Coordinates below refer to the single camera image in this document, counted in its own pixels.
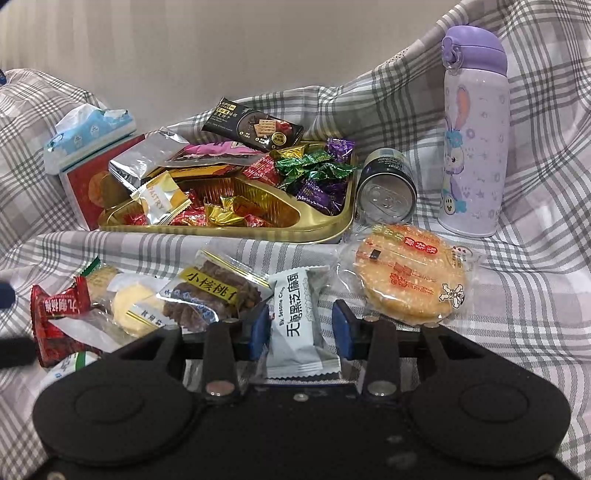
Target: black can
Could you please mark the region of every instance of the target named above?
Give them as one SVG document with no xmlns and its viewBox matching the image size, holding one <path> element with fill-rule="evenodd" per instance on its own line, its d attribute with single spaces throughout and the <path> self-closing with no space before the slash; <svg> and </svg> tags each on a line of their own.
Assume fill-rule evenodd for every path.
<svg viewBox="0 0 591 480">
<path fill-rule="evenodd" d="M 368 223 L 406 223 L 417 207 L 407 158 L 393 148 L 371 152 L 357 183 L 357 208 Z"/>
</svg>

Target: wall background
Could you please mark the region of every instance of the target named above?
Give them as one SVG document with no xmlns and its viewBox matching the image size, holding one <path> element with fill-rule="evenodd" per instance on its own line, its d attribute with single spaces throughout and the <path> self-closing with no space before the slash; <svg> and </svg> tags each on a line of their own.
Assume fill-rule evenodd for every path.
<svg viewBox="0 0 591 480">
<path fill-rule="evenodd" d="M 141 129 L 307 85 L 341 85 L 410 45 L 455 0 L 12 0 L 0 67 L 43 70 Z"/>
</svg>

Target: cartoon character on bottle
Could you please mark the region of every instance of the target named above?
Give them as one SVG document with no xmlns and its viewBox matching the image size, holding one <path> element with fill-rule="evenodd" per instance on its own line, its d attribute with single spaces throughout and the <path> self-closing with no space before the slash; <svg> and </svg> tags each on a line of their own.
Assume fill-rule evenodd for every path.
<svg viewBox="0 0 591 480">
<path fill-rule="evenodd" d="M 460 132 L 466 124 L 470 114 L 470 97 L 464 86 L 459 86 L 456 95 L 457 118 L 452 127 L 452 122 L 446 116 L 447 130 L 445 132 L 444 160 L 443 160 L 443 186 L 441 187 L 441 201 L 446 214 L 465 213 L 466 201 L 458 185 L 456 175 L 464 171 L 463 138 Z"/>
</svg>

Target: purple water bottle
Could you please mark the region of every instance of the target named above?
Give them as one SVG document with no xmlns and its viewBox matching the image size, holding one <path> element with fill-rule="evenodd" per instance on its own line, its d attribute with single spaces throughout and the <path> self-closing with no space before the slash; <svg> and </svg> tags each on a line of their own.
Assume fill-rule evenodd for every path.
<svg viewBox="0 0 591 480">
<path fill-rule="evenodd" d="M 446 132 L 439 222 L 464 236 L 494 235 L 509 141 L 507 57 L 478 27 L 452 27 L 441 42 Z"/>
</svg>

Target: white and gray tablecloth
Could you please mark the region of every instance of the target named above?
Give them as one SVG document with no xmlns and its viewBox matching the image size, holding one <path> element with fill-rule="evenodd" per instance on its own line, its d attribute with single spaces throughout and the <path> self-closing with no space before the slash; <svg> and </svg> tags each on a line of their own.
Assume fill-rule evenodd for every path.
<svg viewBox="0 0 591 480">
<path fill-rule="evenodd" d="M 339 87 L 310 86 L 242 100 L 303 124 L 305 139 L 353 139 L 360 158 L 387 145 L 408 156 L 419 186 L 414 223 L 435 220 L 443 158 L 443 75 L 439 42 L 447 28 L 495 32 L 509 57 L 512 139 L 499 232 L 464 240 L 486 253 L 474 312 L 451 327 L 549 379 L 572 407 L 559 456 L 591 477 L 591 4 L 585 0 L 467 0 L 425 36 L 371 72 Z M 31 332 L 29 294 L 58 292 L 97 255 L 131 271 L 173 275 L 206 239 L 80 232 L 64 191 L 46 177 L 42 146 L 55 123 L 89 92 L 45 73 L 7 72 L 0 87 L 0 278 L 18 292 L 0 313 L 0 335 Z M 218 99 L 212 99 L 212 106 Z M 209 112 L 173 128 L 192 142 Z M 443 235 L 457 241 L 450 233 Z M 334 246 L 224 240 L 239 260 L 265 271 L 330 261 Z M 329 340 L 330 305 L 321 297 Z M 361 313 L 362 300 L 345 296 Z M 44 460 L 30 421 L 40 367 L 0 372 L 0 476 L 26 477 Z"/>
</svg>

